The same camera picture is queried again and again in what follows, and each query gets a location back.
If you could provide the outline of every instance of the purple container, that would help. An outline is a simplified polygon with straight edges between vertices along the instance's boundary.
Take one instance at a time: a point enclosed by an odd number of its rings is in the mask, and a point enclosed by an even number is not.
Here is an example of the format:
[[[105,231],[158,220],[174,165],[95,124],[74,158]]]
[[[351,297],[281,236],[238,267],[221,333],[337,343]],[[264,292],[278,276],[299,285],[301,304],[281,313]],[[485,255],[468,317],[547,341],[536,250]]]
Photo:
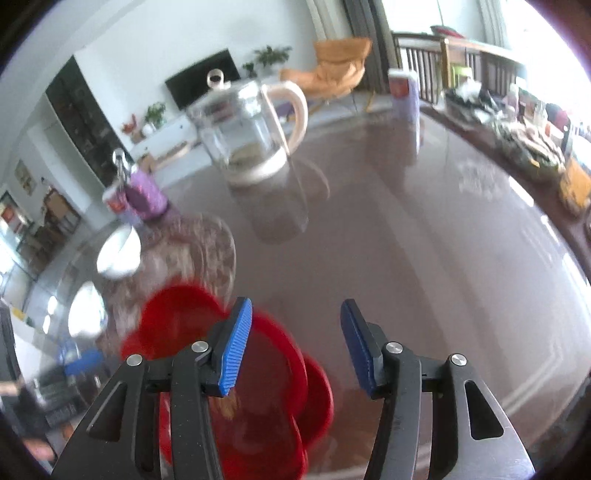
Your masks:
[[[418,125],[420,117],[418,74],[414,71],[388,70],[388,82],[392,95],[392,116]]]
[[[168,199],[162,193],[152,175],[137,169],[119,192],[121,200],[142,220],[162,215],[168,207]]]

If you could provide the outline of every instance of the glass teapot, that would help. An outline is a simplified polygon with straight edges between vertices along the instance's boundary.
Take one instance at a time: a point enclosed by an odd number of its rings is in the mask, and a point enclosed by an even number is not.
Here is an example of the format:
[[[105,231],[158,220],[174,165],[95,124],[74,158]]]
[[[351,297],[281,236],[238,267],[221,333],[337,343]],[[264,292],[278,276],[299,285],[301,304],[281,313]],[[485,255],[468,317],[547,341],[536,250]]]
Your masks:
[[[306,133],[308,106],[301,89],[293,82],[224,82],[219,69],[207,74],[207,85],[211,91],[189,106],[187,115],[226,181],[249,185],[277,173]],[[287,139],[272,104],[280,99],[295,113]]]

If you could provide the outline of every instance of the metal screw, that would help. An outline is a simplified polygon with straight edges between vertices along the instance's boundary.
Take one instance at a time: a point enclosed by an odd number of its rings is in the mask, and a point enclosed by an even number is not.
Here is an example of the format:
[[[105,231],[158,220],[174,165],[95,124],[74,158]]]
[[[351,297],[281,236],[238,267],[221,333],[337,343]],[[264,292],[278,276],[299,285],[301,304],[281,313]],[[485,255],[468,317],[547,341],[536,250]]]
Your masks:
[[[207,342],[204,342],[203,340],[199,340],[198,342],[195,342],[191,345],[191,350],[195,353],[206,352],[208,348],[209,345],[207,344]]]
[[[142,362],[142,360],[143,358],[140,354],[134,353],[133,355],[127,357],[127,364],[130,367],[137,367]]]
[[[463,367],[468,363],[468,360],[461,353],[454,353],[452,355],[452,362],[459,367]]]
[[[386,350],[390,353],[401,353],[402,345],[400,345],[398,342],[386,343]]]

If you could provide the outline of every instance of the cabinet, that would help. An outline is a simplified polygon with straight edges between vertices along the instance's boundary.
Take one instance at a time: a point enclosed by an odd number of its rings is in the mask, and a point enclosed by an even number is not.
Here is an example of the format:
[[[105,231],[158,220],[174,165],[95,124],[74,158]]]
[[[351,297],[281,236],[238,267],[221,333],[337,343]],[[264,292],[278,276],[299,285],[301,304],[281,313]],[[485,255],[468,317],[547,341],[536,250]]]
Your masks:
[[[113,150],[121,147],[74,57],[56,75],[46,91],[61,124],[80,154],[104,186],[115,179]]]

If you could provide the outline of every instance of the brown table surface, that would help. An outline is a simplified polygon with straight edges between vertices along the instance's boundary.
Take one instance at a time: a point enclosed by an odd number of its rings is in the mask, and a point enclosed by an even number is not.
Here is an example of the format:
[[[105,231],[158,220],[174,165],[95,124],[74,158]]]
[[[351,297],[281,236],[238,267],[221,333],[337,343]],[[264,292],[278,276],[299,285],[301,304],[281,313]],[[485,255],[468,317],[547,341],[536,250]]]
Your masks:
[[[473,129],[466,130],[447,115],[435,110],[431,105],[422,106],[421,112],[462,137],[516,179],[548,215],[573,251],[587,278],[591,278],[591,245],[584,231],[586,213],[579,218],[573,216],[560,202],[556,184],[535,182],[524,175],[515,164],[507,160],[496,146],[495,134],[489,128],[483,125],[474,125]]]
[[[356,115],[310,128],[282,171],[256,186],[232,189],[203,162],[164,190],[181,216],[224,221],[236,247],[231,296],[252,299],[326,371],[335,419],[310,452],[311,478],[363,478],[379,423],[381,403],[359,387],[340,330],[344,299],[417,355],[466,355],[526,447],[587,378],[589,286],[545,216],[569,242],[579,228],[572,245],[588,271],[580,224],[565,228],[567,213],[543,186],[524,181],[538,206],[526,201],[518,172],[491,161],[502,158],[486,132],[456,135],[434,118],[424,112],[416,131],[389,111]]]

